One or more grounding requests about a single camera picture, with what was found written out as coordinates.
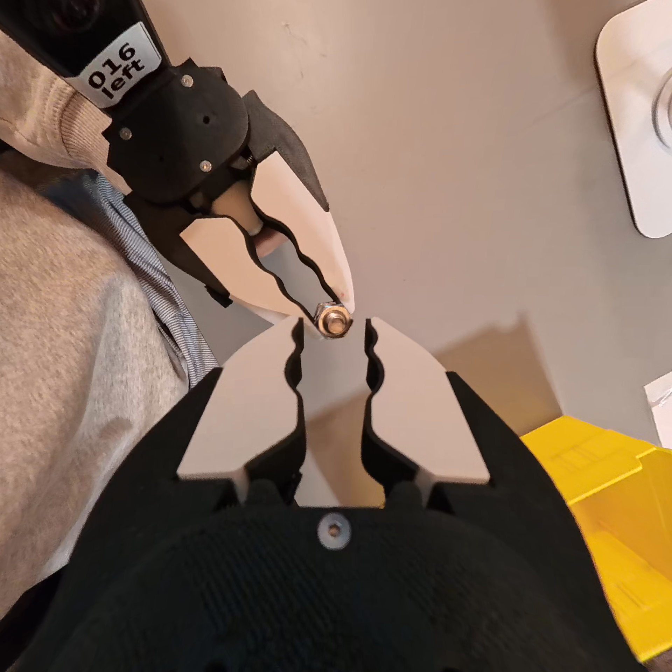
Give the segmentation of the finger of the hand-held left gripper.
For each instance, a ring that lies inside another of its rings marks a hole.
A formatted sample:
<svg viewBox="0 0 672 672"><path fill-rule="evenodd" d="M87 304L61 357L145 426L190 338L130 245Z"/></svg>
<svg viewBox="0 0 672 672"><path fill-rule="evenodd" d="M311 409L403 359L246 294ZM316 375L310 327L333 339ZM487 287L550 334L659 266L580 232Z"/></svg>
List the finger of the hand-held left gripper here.
<svg viewBox="0 0 672 672"><path fill-rule="evenodd" d="M228 216L201 217L190 223L180 238L212 272L231 300L271 324L300 317L314 339L322 335L314 320L291 299L280 279L264 268L247 231Z"/></svg>
<svg viewBox="0 0 672 672"><path fill-rule="evenodd" d="M295 242L298 253L314 263L338 302L353 314L354 285L333 217L279 152L257 164L251 201L262 218L287 230L285 235Z"/></svg>

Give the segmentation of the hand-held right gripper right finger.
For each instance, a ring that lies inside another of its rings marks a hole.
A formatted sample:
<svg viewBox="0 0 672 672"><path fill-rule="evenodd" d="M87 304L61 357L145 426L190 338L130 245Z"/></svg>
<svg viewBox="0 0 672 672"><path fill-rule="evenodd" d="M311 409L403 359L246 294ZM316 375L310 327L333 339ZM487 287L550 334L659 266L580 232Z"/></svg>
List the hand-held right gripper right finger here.
<svg viewBox="0 0 672 672"><path fill-rule="evenodd" d="M438 484L485 486L491 474L445 368L378 317L365 324L361 459L385 498L400 483L430 498Z"/></svg>

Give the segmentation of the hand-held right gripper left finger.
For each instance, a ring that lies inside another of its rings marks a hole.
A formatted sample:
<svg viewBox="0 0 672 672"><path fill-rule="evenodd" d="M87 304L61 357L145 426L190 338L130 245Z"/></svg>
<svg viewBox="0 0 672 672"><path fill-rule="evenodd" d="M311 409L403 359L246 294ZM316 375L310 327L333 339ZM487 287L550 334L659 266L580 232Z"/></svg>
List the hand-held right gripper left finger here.
<svg viewBox="0 0 672 672"><path fill-rule="evenodd" d="M295 500L307 455L298 384L305 325L288 317L223 365L177 469L182 481L230 481L246 500L252 482L271 481Z"/></svg>

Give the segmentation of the steel hex nut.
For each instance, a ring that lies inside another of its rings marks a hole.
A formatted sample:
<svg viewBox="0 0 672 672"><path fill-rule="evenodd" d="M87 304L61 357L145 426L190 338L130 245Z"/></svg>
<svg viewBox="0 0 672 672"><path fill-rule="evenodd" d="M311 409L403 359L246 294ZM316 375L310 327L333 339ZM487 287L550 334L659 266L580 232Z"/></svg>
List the steel hex nut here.
<svg viewBox="0 0 672 672"><path fill-rule="evenodd" d="M347 335L347 333L349 332L349 330L348 330L344 335L341 335L340 337L330 337L330 336L328 336L328 335L323 331L323 327L322 327L322 325L321 325L321 317L322 317L323 313L324 313L326 310L330 309L331 307L337 307L337 309L338 309L338 308L341 309L346 315L348 315L348 317L350 318L349 330L350 330L351 325L352 325L352 323L353 323L353 319L352 319L351 313L350 313L350 312L348 311L348 309L347 309L344 305L342 305L341 303L338 303L338 302L323 302L323 303L320 303L320 304L317 305L317 307L316 307L316 312L315 312L315 316L314 316L314 325L315 325L316 329L319 331L319 333L320 333L325 339L328 339L328 340L331 340L331 339L332 339L332 340L336 340L336 339L340 339L340 338L345 337L345 336Z"/></svg>

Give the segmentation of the person's left forearm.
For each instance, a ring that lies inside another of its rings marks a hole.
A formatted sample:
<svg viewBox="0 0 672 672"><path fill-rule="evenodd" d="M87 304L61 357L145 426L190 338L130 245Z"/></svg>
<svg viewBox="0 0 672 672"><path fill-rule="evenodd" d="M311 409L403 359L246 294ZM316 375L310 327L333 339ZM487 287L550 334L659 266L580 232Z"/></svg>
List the person's left forearm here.
<svg viewBox="0 0 672 672"><path fill-rule="evenodd" d="M1 139L30 159L93 169L122 194L131 189L107 165L111 120L82 94L1 33Z"/></svg>

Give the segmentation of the grey desk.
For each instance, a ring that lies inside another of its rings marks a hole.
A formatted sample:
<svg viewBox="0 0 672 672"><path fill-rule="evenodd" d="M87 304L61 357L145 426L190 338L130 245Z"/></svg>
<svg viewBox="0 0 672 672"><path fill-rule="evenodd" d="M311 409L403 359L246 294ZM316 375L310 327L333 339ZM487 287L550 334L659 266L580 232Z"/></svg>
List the grey desk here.
<svg viewBox="0 0 672 672"><path fill-rule="evenodd" d="M636 1L147 1L173 63L220 66L306 145L356 291L307 336L298 502L375 505L359 462L378 316L516 433L559 415L660 444L671 238L635 230L594 65Z"/></svg>

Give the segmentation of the person's left hand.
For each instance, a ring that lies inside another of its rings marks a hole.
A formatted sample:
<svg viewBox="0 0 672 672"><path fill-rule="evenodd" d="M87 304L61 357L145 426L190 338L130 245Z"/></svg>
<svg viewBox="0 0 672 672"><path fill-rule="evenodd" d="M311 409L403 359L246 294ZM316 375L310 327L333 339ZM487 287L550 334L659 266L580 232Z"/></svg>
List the person's left hand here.
<svg viewBox="0 0 672 672"><path fill-rule="evenodd" d="M255 245L257 256L263 259L288 242L288 238L282 232L276 231L269 226L263 226L252 237L252 241Z"/></svg>

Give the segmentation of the striped shirt hem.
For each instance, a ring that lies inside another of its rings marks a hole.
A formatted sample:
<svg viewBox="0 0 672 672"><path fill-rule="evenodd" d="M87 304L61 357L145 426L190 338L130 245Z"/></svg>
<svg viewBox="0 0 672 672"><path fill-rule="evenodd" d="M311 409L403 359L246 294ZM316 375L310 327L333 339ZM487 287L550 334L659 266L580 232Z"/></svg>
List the striped shirt hem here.
<svg viewBox="0 0 672 672"><path fill-rule="evenodd" d="M195 387L218 360L122 193L95 171L76 171L42 189L54 205L101 235L135 274L169 348Z"/></svg>

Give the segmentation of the person's grey sweatshirt torso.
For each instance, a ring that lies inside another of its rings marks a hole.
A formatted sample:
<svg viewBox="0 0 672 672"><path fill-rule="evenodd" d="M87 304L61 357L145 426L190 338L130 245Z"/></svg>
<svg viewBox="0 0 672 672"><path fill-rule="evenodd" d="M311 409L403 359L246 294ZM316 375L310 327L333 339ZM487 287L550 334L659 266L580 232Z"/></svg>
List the person's grey sweatshirt torso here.
<svg viewBox="0 0 672 672"><path fill-rule="evenodd" d="M104 481L186 391L118 252L2 172L2 617L67 562Z"/></svg>

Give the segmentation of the yellow plastic bin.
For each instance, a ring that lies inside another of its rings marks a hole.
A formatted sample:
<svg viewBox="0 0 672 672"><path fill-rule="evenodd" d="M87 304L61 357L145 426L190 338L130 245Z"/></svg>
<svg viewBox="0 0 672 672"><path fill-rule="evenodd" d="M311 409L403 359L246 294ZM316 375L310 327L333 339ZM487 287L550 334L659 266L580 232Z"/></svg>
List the yellow plastic bin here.
<svg viewBox="0 0 672 672"><path fill-rule="evenodd" d="M561 416L522 441L553 480L636 658L671 650L671 451Z"/></svg>

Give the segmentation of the laminated instruction sheet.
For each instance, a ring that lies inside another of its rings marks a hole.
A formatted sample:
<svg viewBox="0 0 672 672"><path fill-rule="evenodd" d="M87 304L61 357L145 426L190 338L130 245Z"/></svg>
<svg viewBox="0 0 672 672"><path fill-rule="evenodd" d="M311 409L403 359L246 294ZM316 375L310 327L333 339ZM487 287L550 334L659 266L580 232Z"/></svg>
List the laminated instruction sheet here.
<svg viewBox="0 0 672 672"><path fill-rule="evenodd" d="M671 372L644 386L662 448L671 450Z"/></svg>

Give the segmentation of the white monitor stand base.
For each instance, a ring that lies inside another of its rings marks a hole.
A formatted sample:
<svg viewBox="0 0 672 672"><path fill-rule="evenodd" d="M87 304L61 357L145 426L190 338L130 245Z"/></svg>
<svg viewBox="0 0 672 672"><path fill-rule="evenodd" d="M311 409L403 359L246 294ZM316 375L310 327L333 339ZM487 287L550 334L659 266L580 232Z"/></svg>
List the white monitor stand base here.
<svg viewBox="0 0 672 672"><path fill-rule="evenodd" d="M595 62L634 226L662 239L671 235L671 2L610 19Z"/></svg>

